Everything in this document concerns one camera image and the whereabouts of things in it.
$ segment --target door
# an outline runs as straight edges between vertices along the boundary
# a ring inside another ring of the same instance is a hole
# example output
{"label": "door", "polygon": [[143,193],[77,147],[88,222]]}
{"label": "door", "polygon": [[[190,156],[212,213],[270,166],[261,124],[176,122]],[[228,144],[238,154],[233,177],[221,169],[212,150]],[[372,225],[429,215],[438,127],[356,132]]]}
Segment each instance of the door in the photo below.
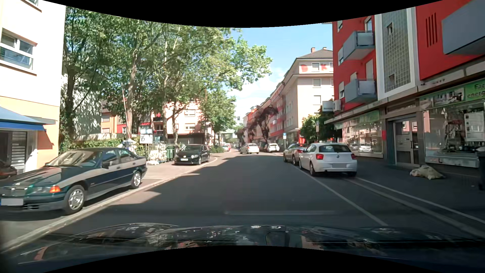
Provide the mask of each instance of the door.
{"label": "door", "polygon": [[394,122],[396,165],[419,167],[418,123],[416,118]]}

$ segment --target car hood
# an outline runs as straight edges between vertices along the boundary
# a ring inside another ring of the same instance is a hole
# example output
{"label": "car hood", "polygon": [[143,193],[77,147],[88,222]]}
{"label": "car hood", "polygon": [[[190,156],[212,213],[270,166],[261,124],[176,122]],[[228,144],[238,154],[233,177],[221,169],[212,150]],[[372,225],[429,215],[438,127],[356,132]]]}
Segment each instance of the car hood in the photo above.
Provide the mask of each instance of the car hood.
{"label": "car hood", "polygon": [[361,256],[480,265],[485,243],[420,229],[388,226],[359,229],[314,225],[179,228],[160,223],[130,223],[73,235],[47,245],[32,246],[17,252],[12,258],[25,263],[103,256],[107,253],[123,256],[222,245],[287,246]]}
{"label": "car hood", "polygon": [[43,166],[39,169],[0,180],[0,187],[4,186],[49,186],[69,177],[92,170],[87,167],[52,167]]}

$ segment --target shop window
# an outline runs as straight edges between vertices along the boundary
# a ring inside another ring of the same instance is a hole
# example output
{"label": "shop window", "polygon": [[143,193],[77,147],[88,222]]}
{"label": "shop window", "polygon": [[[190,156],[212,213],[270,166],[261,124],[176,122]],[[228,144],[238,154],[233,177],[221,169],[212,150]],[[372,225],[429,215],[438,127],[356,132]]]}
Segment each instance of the shop window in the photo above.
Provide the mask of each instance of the shop window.
{"label": "shop window", "polygon": [[485,146],[483,102],[423,112],[425,162],[478,167],[475,149]]}

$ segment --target curb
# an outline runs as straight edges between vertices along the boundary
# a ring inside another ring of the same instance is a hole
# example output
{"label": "curb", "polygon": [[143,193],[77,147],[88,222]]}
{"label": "curb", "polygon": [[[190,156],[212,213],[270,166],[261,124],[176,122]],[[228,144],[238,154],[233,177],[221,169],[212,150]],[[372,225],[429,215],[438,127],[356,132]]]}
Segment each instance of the curb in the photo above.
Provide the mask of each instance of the curb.
{"label": "curb", "polygon": [[118,196],[115,196],[115,197],[109,198],[107,200],[101,201],[100,203],[95,204],[95,205],[92,205],[92,206],[90,206],[87,209],[82,209],[81,211],[79,211],[76,214],[72,214],[72,215],[66,216],[66,217],[64,217],[64,218],[62,218],[62,219],[60,219],[58,221],[55,221],[53,223],[50,223],[50,224],[48,224],[46,226],[43,226],[41,228],[32,230],[29,233],[26,233],[26,234],[24,234],[24,235],[22,235],[22,236],[20,236],[20,237],[18,237],[16,239],[13,239],[11,241],[8,241],[8,242],[2,244],[0,246],[0,252],[1,253],[5,253],[5,252],[11,251],[13,249],[16,249],[16,248],[18,248],[20,246],[23,246],[23,245],[25,245],[25,244],[27,244],[27,243],[35,240],[35,239],[38,239],[38,238],[40,238],[40,237],[42,237],[42,236],[44,236],[44,235],[46,235],[48,233],[51,233],[51,232],[56,231],[56,230],[58,230],[58,229],[60,229],[62,227],[65,227],[65,226],[67,226],[69,224],[72,224],[72,223],[74,223],[74,222],[76,222],[78,220],[81,220],[83,218],[86,218],[88,216],[91,216],[91,215],[93,215],[93,214],[101,211],[102,209],[104,209],[105,207],[107,207],[111,203],[114,203],[114,202],[116,202],[118,200],[121,200],[121,199],[123,199],[125,197],[128,197],[128,196],[130,196],[130,195],[132,195],[134,193],[137,193],[139,191],[144,191],[144,190],[147,190],[147,189],[150,189],[150,188],[154,188],[154,187],[159,186],[159,185],[162,185],[162,184],[164,184],[166,182],[172,181],[172,180],[174,180],[174,179],[176,179],[176,178],[178,178],[180,176],[183,176],[183,175],[185,175],[185,174],[187,174],[189,172],[193,172],[193,171],[196,171],[196,170],[198,170],[198,169],[200,169],[202,167],[205,167],[208,164],[211,164],[211,163],[213,163],[215,161],[217,161],[217,157],[214,157],[214,160],[213,161],[208,162],[207,164],[204,164],[204,165],[200,165],[197,168],[192,169],[190,171],[182,172],[182,173],[180,173],[180,174],[178,174],[176,176],[173,176],[171,178],[161,179],[159,181],[156,181],[156,182],[154,182],[152,184],[149,184],[149,185],[146,185],[144,187],[140,187],[140,188],[137,188],[137,189],[132,189],[132,190],[130,190],[128,192],[125,192],[125,193],[122,193],[122,194],[120,194]]}

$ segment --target roof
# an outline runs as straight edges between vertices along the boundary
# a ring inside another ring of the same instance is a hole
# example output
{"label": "roof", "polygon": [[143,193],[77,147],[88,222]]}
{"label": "roof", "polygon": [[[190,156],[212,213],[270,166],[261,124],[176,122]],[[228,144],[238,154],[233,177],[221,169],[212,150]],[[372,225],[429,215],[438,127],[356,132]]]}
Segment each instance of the roof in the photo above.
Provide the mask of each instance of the roof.
{"label": "roof", "polygon": [[297,59],[332,59],[332,58],[333,58],[333,51],[320,49],[315,51],[314,53],[310,53],[310,54],[298,57]]}

